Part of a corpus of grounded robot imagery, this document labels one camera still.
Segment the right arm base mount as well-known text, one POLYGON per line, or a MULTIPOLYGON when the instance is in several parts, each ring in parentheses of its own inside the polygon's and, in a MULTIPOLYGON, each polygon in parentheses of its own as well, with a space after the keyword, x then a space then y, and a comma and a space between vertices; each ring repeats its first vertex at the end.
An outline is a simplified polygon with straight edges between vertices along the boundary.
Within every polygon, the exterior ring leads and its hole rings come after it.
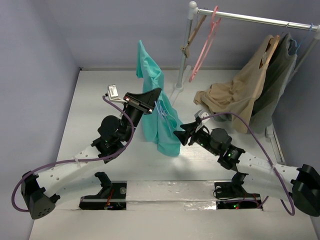
POLYGON ((237 172, 229 181, 214 183, 212 195, 218 210, 261 209, 262 198, 258 193, 248 193, 243 188, 245 174, 237 172))

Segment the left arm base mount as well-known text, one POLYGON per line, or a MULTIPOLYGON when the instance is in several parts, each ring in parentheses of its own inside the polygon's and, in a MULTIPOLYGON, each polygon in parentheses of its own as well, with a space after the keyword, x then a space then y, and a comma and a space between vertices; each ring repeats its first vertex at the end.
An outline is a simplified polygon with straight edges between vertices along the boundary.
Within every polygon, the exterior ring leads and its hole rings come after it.
POLYGON ((105 172, 94 174, 100 181, 101 189, 95 195, 86 195, 80 198, 79 208, 81 210, 126 210, 127 182, 112 182, 105 172))

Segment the teal t shirt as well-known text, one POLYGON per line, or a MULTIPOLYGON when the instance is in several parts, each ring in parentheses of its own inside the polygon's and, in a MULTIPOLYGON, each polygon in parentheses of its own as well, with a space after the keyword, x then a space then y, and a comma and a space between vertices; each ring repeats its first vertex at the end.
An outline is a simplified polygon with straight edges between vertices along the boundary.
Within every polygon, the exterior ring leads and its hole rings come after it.
POLYGON ((154 110, 142 117, 142 130, 146 141, 156 144, 157 150, 163 155, 177 157, 180 154, 181 142, 174 135, 174 131, 179 131, 183 123, 164 92, 164 73, 147 53, 141 40, 137 43, 136 76, 143 79, 143 93, 161 88, 158 100, 151 101, 155 104, 154 110))

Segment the blue plastic hanger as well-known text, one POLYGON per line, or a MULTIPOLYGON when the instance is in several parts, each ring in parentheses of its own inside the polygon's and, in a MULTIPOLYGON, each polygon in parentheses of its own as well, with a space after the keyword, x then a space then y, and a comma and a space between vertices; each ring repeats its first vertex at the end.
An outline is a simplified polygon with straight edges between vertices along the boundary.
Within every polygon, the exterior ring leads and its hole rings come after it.
POLYGON ((168 136, 173 135, 173 131, 175 130, 176 124, 174 123, 174 119, 172 116, 162 107, 161 102, 154 102, 156 111, 159 116, 159 128, 164 130, 168 136))

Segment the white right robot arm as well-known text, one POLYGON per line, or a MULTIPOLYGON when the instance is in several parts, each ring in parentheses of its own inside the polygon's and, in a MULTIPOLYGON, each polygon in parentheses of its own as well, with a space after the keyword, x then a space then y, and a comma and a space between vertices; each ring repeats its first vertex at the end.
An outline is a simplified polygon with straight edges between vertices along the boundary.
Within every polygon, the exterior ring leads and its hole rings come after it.
POLYGON ((260 194, 280 200, 293 201, 301 212, 318 217, 320 215, 320 175, 310 165, 302 167, 271 164, 266 159, 255 157, 232 144, 232 138, 222 128, 207 132, 198 123, 181 125, 174 135, 182 145, 200 145, 218 157, 217 162, 235 175, 230 190, 235 196, 244 193, 260 194))

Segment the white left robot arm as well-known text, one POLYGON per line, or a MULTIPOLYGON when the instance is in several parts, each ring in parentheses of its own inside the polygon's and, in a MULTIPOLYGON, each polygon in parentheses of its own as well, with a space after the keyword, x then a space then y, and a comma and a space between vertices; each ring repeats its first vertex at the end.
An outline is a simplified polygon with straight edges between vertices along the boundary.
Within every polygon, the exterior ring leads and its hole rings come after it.
POLYGON ((51 213, 61 198, 57 192, 72 180, 90 169, 116 159, 131 143, 134 132, 143 115, 150 115, 161 94, 157 87, 144 93, 127 92, 119 97, 115 85, 107 87, 103 100, 117 108, 120 117, 106 116, 98 128, 99 137, 92 141, 73 159, 57 161, 25 173, 21 178, 20 192, 33 220, 51 213))

